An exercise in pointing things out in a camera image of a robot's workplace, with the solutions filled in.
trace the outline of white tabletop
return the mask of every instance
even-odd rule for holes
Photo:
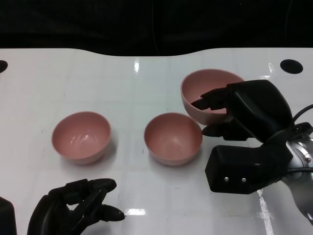
[[[299,61],[297,75],[280,69]],[[245,80],[268,79],[293,114],[313,103],[313,49],[211,49],[173,57],[112,57],[76,49],[0,49],[8,69],[0,74],[0,196],[16,211],[26,234],[41,197],[80,179],[113,178],[105,204],[128,216],[99,222],[84,235],[295,235],[313,228],[281,182],[251,195],[212,193],[205,177],[218,144],[258,146],[256,140],[204,137],[201,156],[184,167],[149,158],[145,125],[166,112],[186,113],[180,83],[190,72],[215,68]],[[72,165],[51,146],[57,122],[78,111],[95,111],[111,123],[115,148],[93,165]],[[313,112],[299,121],[311,122]]]

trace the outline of robotic hand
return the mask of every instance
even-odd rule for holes
[[[42,197],[29,222],[28,235],[79,235],[89,225],[103,221],[120,221],[119,209],[102,205],[108,192],[116,188],[112,179],[87,179],[53,189]],[[74,210],[67,205],[78,204]],[[0,198],[1,234],[16,235],[13,205]]]
[[[278,89],[267,80],[228,84],[192,103],[201,110],[226,108],[229,122],[207,126],[202,133],[225,140],[256,138],[258,148],[213,148],[205,173],[213,192],[250,194],[282,180],[291,190],[301,213],[313,224],[313,129],[292,118]]]

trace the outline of black cable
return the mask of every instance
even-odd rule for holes
[[[290,13],[290,10],[291,10],[291,7],[292,7],[292,2],[293,2],[293,0],[290,0],[289,7],[288,7],[288,10],[287,10],[287,14],[286,14],[286,21],[285,21],[285,40],[287,40],[288,18],[289,18],[289,13]]]
[[[291,168],[288,169],[287,173],[288,174],[293,174],[293,173],[313,173],[313,167],[299,167],[299,168]]]
[[[292,122],[294,123],[302,114],[304,114],[306,111],[310,110],[310,109],[313,109],[313,104],[305,107],[304,109],[302,109],[299,113],[297,113],[293,119],[292,119]]]
[[[155,49],[157,52],[157,55],[160,55],[160,52],[158,51],[157,48],[157,41],[156,41],[156,35],[155,35],[155,26],[154,26],[154,22],[153,22],[153,18],[154,18],[154,0],[152,0],[152,12],[151,12],[151,25],[152,25],[152,37],[153,37],[153,42],[155,44]]]

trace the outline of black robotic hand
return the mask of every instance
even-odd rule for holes
[[[123,220],[122,211],[102,205],[107,193],[115,188],[112,179],[84,179],[51,190],[35,208],[27,235],[79,235],[100,220]],[[72,211],[67,207],[75,204],[78,205]]]
[[[228,84],[192,105],[201,110],[226,108],[232,117],[205,127],[203,135],[233,141],[253,137],[263,143],[258,148],[214,147],[205,170],[213,192],[250,194],[281,180],[292,160],[286,143],[312,132],[309,123],[294,125],[288,103],[267,80]]]

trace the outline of tilted pink bowl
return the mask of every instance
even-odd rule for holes
[[[199,125],[190,117],[166,113],[146,126],[145,143],[152,156],[165,165],[182,165],[195,158],[202,143]]]
[[[191,105],[200,96],[216,88],[226,87],[227,84],[243,82],[244,80],[224,70],[199,70],[187,75],[181,83],[181,99],[185,110],[195,121],[210,125],[226,118],[226,110],[200,110]]]
[[[59,122],[52,133],[52,145],[72,163],[88,164],[104,155],[110,136],[111,127],[105,117],[79,112]]]

